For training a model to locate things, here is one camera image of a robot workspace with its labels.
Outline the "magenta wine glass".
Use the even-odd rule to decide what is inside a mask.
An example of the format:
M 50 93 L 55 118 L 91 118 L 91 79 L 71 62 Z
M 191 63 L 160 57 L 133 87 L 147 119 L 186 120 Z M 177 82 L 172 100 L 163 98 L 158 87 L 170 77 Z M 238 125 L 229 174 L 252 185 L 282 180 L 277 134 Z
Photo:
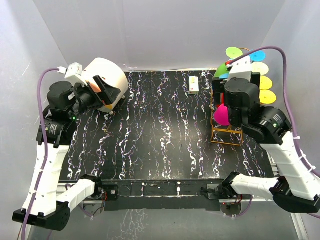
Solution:
M 213 114 L 213 119 L 221 126 L 229 126 L 228 108 L 221 104 Z

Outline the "light blue wine glass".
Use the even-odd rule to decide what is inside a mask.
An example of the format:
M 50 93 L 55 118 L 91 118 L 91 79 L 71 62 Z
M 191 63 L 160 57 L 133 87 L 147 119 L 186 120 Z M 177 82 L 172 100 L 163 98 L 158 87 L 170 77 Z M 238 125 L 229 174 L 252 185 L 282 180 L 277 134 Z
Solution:
M 228 79 L 228 77 L 229 77 L 229 73 L 224 73 L 219 76 L 219 79 L 224 80 L 224 79 Z

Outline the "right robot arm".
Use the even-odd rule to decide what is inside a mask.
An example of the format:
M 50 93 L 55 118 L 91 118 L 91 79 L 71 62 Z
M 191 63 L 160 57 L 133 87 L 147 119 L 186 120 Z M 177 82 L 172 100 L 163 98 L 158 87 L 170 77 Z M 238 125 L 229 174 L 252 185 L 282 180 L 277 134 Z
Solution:
M 233 127 L 241 128 L 271 156 L 279 176 L 259 178 L 232 172 L 215 192 L 229 199 L 237 195 L 258 196 L 273 200 L 289 213 L 314 215 L 320 210 L 320 178 L 304 165 L 285 113 L 261 104 L 259 81 L 258 73 L 253 73 L 250 80 L 214 78 L 213 99 L 223 102 Z

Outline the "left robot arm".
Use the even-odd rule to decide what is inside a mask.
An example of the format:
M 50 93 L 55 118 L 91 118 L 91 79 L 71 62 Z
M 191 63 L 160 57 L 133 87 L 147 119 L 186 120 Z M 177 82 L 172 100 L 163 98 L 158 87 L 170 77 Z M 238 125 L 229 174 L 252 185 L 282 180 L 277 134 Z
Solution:
M 86 84 L 59 81 L 50 86 L 49 105 L 40 109 L 37 158 L 30 190 L 23 207 L 13 212 L 13 221 L 22 223 L 23 227 L 32 225 L 62 231 L 71 212 L 86 198 L 97 200 L 103 195 L 98 176 L 85 174 L 74 186 L 57 195 L 59 179 L 77 130 L 77 118 L 90 109 L 112 110 L 127 90 L 126 79 L 122 84 L 107 83 L 99 75 Z

